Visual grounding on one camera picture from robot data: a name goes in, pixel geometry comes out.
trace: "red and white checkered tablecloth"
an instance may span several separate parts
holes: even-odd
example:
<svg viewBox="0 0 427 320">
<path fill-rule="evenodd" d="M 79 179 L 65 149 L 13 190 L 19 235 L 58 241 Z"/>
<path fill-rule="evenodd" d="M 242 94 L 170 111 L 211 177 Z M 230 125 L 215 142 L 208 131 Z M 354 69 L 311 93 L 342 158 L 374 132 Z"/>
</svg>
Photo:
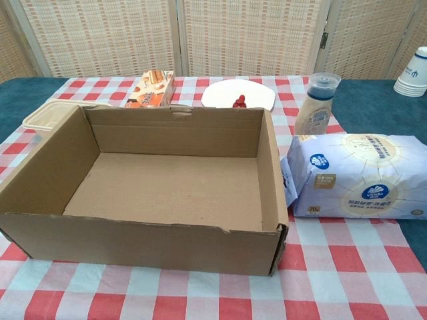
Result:
<svg viewBox="0 0 427 320">
<path fill-rule="evenodd" d="M 307 77 L 240 77 L 276 92 L 272 111 L 285 155 Z M 200 106 L 223 77 L 178 77 L 172 103 Z M 74 78 L 55 98 L 123 106 L 135 77 Z M 334 118 L 329 133 L 342 132 Z M 0 181 L 40 138 L 18 128 L 0 144 Z M 28 259 L 0 236 L 0 319 L 427 319 L 427 275 L 399 224 L 290 217 L 273 277 Z"/>
</svg>

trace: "plastic food container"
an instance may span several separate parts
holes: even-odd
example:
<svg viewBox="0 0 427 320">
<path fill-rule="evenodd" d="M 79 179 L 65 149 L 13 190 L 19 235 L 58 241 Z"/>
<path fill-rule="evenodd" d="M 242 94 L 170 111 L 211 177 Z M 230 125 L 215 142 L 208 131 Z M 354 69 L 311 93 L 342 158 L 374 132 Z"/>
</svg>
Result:
<svg viewBox="0 0 427 320">
<path fill-rule="evenodd" d="M 26 129 L 33 129 L 42 137 L 49 134 L 50 130 L 56 126 L 60 120 L 74 106 L 106 106 L 111 107 L 108 103 L 89 102 L 80 100 L 49 99 L 42 104 L 37 110 L 32 112 L 22 121 L 22 126 Z"/>
</svg>

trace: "stack of paper cups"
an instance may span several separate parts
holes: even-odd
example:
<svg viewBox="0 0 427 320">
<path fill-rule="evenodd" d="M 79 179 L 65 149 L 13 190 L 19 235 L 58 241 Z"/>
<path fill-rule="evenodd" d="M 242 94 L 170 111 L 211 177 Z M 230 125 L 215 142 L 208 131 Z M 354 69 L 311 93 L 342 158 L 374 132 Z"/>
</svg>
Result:
<svg viewBox="0 0 427 320">
<path fill-rule="evenodd" d="M 394 84 L 394 90 L 408 97 L 421 97 L 427 90 L 427 47 L 419 47 Z"/>
</svg>

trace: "bottle cap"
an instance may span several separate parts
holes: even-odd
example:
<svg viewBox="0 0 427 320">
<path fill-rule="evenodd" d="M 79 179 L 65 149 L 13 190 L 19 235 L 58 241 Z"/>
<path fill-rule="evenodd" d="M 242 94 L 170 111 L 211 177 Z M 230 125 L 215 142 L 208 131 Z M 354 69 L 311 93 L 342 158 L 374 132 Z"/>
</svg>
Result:
<svg viewBox="0 0 427 320">
<path fill-rule="evenodd" d="M 334 97 L 341 78 L 329 72 L 314 73 L 309 76 L 307 94 L 316 100 L 329 100 Z"/>
</svg>

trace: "sauce bottle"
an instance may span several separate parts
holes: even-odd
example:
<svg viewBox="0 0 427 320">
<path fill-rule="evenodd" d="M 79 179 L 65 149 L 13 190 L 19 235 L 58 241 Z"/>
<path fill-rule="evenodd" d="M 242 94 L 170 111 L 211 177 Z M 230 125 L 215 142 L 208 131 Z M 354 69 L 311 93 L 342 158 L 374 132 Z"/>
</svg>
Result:
<svg viewBox="0 0 427 320">
<path fill-rule="evenodd" d="M 310 75 L 307 97 L 296 117 L 296 135 L 323 135 L 326 132 L 332 98 L 340 81 L 341 78 L 333 73 L 320 72 Z"/>
</svg>

